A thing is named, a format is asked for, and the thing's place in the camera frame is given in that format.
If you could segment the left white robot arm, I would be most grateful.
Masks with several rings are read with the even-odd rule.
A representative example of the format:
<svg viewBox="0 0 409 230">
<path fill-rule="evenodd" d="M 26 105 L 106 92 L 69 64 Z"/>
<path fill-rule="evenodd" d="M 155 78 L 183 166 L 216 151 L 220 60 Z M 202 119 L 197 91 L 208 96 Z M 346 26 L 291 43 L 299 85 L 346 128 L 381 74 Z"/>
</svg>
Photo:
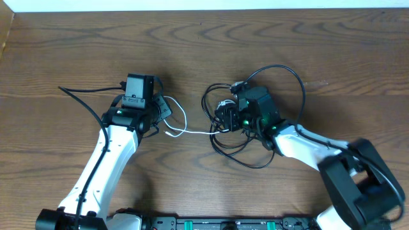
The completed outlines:
<svg viewBox="0 0 409 230">
<path fill-rule="evenodd" d="M 147 229 L 140 215 L 125 209 L 108 215 L 122 172 L 150 129 L 171 115 L 163 91 L 154 90 L 160 79 L 130 73 L 103 116 L 98 142 L 77 183 L 55 210 L 43 209 L 36 229 Z"/>
</svg>

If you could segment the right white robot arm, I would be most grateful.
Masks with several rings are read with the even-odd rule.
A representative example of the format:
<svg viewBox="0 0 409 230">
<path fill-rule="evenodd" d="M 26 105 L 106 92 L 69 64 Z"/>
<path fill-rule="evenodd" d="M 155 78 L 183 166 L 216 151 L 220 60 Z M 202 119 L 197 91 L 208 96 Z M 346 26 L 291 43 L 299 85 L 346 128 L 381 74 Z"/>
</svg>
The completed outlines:
<svg viewBox="0 0 409 230">
<path fill-rule="evenodd" d="M 223 129 L 252 133 L 266 149 L 320 173 L 332 205 L 315 217 L 318 229 L 390 229 L 386 214 L 404 207 L 405 193 L 369 140 L 328 139 L 282 119 L 265 87 L 231 92 L 236 100 L 215 110 Z"/>
</svg>

